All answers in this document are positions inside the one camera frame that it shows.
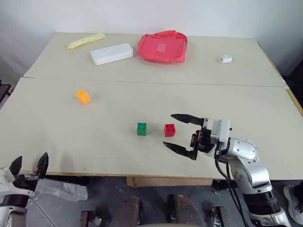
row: orange block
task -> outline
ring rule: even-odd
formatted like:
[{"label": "orange block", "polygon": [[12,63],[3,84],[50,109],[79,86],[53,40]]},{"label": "orange block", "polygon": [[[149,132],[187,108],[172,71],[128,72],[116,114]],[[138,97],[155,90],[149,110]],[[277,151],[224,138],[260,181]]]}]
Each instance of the orange block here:
[{"label": "orange block", "polygon": [[83,104],[87,104],[90,102],[90,97],[85,91],[80,90],[77,92],[76,95],[77,95],[77,98],[80,100],[80,102],[82,102]]}]

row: red block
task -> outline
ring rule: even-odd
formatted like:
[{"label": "red block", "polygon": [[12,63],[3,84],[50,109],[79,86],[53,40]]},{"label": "red block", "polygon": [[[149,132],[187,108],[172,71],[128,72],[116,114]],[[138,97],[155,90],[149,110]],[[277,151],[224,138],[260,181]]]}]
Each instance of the red block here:
[{"label": "red block", "polygon": [[164,127],[164,135],[165,137],[172,137],[176,133],[175,125],[174,124],[166,124]]}]

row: white wall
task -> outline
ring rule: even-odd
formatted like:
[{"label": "white wall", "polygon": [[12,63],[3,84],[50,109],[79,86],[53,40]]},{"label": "white wall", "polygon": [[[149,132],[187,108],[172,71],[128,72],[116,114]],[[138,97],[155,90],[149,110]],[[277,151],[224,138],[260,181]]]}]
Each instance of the white wall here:
[{"label": "white wall", "polygon": [[15,84],[55,31],[169,29],[254,37],[289,74],[303,57],[303,0],[0,0],[0,79]]}]

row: yellow object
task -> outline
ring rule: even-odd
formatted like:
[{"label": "yellow object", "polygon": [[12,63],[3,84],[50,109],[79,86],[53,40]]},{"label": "yellow object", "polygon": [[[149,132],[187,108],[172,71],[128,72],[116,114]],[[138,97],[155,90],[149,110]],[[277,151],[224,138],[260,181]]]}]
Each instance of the yellow object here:
[{"label": "yellow object", "polygon": [[80,102],[82,102],[83,104],[87,104],[90,102],[90,97],[85,91],[80,90],[77,92],[76,95]]},{"label": "yellow object", "polygon": [[106,36],[103,32],[97,33],[97,34],[94,34],[94,35],[90,35],[90,36],[84,37],[82,39],[78,39],[75,42],[72,42],[72,43],[68,44],[67,49],[72,50],[72,49],[75,49],[76,47],[81,46],[83,44],[91,43],[91,42],[94,42],[96,40],[104,39],[104,38],[106,38]]}]

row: black cable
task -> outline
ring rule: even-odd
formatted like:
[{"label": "black cable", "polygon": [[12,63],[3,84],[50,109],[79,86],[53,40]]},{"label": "black cable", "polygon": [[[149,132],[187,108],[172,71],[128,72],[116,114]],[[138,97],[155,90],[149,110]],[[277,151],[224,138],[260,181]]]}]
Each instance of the black cable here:
[{"label": "black cable", "polygon": [[228,176],[229,175],[229,171],[227,172],[228,175],[226,175],[223,172],[223,170],[219,166],[219,160],[217,158],[215,158],[215,165],[216,165],[217,170],[219,171],[219,173],[226,179],[227,186],[228,186],[229,192],[231,194],[232,200],[233,200],[233,202],[234,202],[234,204],[235,204],[235,206],[236,206],[236,208],[237,208],[237,210],[238,210],[238,212],[239,212],[239,214],[240,214],[240,216],[241,216],[241,218],[243,220],[244,226],[248,227],[248,225],[247,225],[247,223],[245,221],[245,217],[243,215],[243,210],[242,210],[242,206],[241,206],[238,194],[237,194],[236,190],[234,189],[234,187],[232,186],[232,180],[231,180],[230,176]]}]

